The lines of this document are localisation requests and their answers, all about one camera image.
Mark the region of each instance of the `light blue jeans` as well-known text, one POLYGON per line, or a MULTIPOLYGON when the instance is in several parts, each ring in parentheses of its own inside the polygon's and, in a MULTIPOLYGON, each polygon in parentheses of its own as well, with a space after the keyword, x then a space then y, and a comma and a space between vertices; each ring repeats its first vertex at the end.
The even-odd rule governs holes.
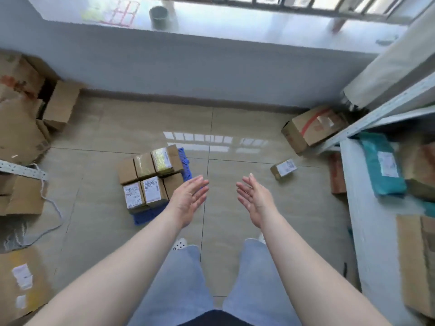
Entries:
MULTIPOLYGON (((176 326, 213 310, 197 246, 169 252, 129 326, 176 326)), ((244 242, 236 283, 222 309, 254 326, 301 325, 267 246, 244 242)))

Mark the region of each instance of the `forearm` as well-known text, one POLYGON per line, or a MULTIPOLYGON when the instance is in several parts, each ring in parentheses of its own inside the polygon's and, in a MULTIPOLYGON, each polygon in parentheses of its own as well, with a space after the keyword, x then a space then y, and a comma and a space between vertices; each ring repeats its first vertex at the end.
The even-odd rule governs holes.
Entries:
POLYGON ((285 290, 304 325, 389 325, 277 210, 265 215, 261 230, 285 290))
POLYGON ((55 296, 28 325, 123 325, 159 271, 181 224, 168 208, 55 296))

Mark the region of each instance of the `tiled floor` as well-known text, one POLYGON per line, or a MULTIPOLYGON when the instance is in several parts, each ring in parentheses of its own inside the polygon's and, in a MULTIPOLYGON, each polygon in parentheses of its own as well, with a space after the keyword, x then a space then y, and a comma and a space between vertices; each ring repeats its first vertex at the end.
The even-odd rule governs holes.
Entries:
MULTIPOLYGON (((217 305, 236 279, 244 239, 259 234, 236 199, 235 182, 248 173, 271 190, 291 225, 335 269, 341 273, 348 264, 353 279, 356 261, 347 230, 348 210, 330 193, 324 159, 296 156, 281 135, 290 117, 81 97, 70 124, 41 163, 50 176, 48 195, 65 218, 60 229, 36 244, 55 289, 61 290, 141 229, 126 210, 117 162, 172 143, 185 148, 193 175, 210 180, 207 201, 181 236, 201 248, 204 274, 217 305), (269 168, 289 157, 299 168, 278 183, 269 168)), ((54 218, 51 206, 41 218, 54 218)))

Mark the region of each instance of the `white wall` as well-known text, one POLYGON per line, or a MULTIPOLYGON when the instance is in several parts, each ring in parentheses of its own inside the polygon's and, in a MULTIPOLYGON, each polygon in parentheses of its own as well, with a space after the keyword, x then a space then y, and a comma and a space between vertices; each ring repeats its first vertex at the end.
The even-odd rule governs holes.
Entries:
POLYGON ((301 107, 338 100, 376 56, 49 22, 27 0, 0 0, 0 48, 95 89, 301 107))

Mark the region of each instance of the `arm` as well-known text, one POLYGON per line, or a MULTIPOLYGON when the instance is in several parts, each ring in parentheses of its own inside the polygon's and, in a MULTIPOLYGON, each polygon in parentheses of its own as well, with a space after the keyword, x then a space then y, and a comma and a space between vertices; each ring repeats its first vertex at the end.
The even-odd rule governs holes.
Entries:
POLYGON ((27 325, 126 324, 178 233, 204 202, 207 184, 198 176, 181 185, 159 216, 57 294, 27 325))
POLYGON ((375 307, 316 253, 278 212, 252 174, 238 200, 261 228, 287 295, 304 325, 389 325, 375 307))

